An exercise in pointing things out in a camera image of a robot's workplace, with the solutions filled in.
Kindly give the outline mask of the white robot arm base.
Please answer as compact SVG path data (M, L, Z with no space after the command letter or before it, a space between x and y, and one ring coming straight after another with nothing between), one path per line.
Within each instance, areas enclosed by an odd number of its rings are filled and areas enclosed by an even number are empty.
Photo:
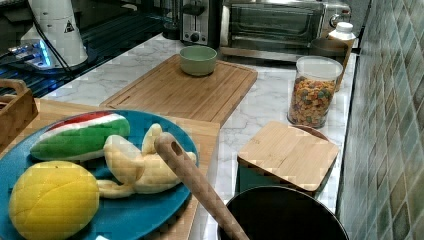
M1 7L26 3L32 27L8 48L18 60L41 70L75 70L88 55L76 25L71 0L1 0Z

